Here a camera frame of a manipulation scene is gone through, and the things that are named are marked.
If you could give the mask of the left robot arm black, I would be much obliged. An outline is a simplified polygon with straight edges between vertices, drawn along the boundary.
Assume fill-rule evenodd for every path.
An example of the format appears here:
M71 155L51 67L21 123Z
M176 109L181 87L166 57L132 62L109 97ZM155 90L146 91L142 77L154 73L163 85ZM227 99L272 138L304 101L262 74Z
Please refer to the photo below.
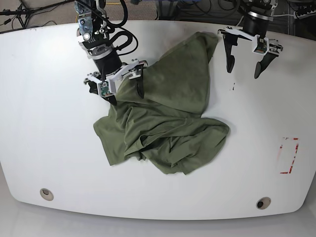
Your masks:
M255 79L275 58L279 57L279 53L283 51L283 46L278 43L278 40L266 37L268 25L274 19L277 4L276 0L236 1L236 10L244 17L242 29L226 27L218 30L218 33L223 36L228 73L232 72L235 65L232 48L238 46L238 39L250 41L251 51L263 56L262 60L256 64Z

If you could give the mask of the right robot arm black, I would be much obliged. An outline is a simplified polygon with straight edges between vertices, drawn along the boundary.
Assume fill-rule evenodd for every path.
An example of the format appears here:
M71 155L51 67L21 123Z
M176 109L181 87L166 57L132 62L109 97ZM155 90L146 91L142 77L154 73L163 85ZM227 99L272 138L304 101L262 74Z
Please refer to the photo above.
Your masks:
M79 24L78 43L97 67L97 71L89 73L83 82L89 85L90 93L100 96L113 106L117 104L117 80L134 81L138 96L144 98L143 70L148 65L145 60L133 59L130 64L121 61L120 51L138 39L132 32L123 28L128 20L128 9L125 1L120 1L120 4L123 8L123 19L115 24L107 17L106 1L75 1Z

